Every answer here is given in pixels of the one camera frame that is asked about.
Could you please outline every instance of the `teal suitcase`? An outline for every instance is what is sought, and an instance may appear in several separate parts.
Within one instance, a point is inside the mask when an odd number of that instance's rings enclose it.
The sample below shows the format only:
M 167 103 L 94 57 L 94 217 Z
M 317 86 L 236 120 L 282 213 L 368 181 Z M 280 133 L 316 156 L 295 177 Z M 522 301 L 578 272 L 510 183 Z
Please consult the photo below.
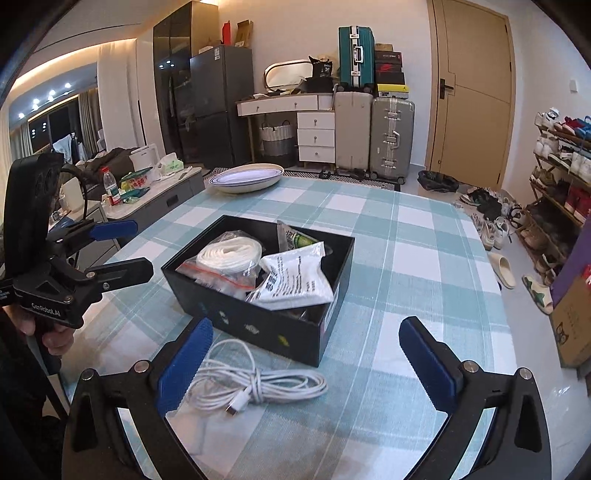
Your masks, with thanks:
M 354 89 L 374 87 L 375 40 L 369 27 L 339 27 L 340 82 Z

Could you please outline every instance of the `white plate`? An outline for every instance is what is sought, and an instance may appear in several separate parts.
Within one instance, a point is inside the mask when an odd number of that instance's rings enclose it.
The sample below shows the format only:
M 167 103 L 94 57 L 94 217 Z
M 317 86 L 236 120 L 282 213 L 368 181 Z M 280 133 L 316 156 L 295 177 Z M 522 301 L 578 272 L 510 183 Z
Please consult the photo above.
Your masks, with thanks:
M 208 180 L 221 192 L 246 193 L 266 189 L 283 176 L 283 167 L 273 163 L 253 163 L 231 168 Z
M 283 175 L 283 171 L 278 168 L 257 168 L 252 170 L 231 170 L 222 172 L 214 176 L 210 182 L 215 186 L 233 187 L 238 185 L 250 185 L 265 180 L 273 179 Z

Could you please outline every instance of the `silver suitcase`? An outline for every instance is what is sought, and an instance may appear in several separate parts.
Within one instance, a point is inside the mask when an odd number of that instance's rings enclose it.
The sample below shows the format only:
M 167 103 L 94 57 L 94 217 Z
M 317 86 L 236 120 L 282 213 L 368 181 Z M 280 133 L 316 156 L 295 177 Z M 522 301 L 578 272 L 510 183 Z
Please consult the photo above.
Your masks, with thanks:
M 371 93 L 335 93 L 336 167 L 367 170 L 371 130 Z
M 371 126 L 371 177 L 404 178 L 413 149 L 414 103 L 400 98 L 376 98 Z

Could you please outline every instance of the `green packet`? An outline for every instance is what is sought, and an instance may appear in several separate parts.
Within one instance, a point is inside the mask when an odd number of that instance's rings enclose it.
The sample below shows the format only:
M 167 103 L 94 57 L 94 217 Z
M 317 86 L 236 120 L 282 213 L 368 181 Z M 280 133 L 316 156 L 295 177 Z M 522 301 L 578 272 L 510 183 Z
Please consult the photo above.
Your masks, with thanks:
M 299 232 L 280 220 L 277 220 L 277 239 L 279 240 L 280 252 L 307 247 L 319 242 L 316 238 L 312 238 L 310 235 Z M 326 251 L 326 255 L 332 253 L 330 245 L 326 245 L 326 242 L 324 243 L 324 250 Z

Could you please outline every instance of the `blue gripper pad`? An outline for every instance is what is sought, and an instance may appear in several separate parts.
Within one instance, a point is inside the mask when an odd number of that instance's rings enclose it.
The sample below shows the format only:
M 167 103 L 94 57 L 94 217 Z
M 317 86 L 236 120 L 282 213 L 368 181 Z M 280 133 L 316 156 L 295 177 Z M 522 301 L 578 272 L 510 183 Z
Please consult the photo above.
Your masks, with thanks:
M 435 409 L 453 413 L 463 387 L 458 358 L 445 343 L 436 341 L 416 317 L 402 321 L 398 338 Z
M 137 233 L 138 224 L 135 223 L 135 220 L 123 220 L 122 222 L 97 223 L 90 231 L 90 237 L 101 241 L 134 236 Z
M 179 407 L 212 342 L 213 326 L 204 318 L 160 375 L 156 408 L 161 417 Z

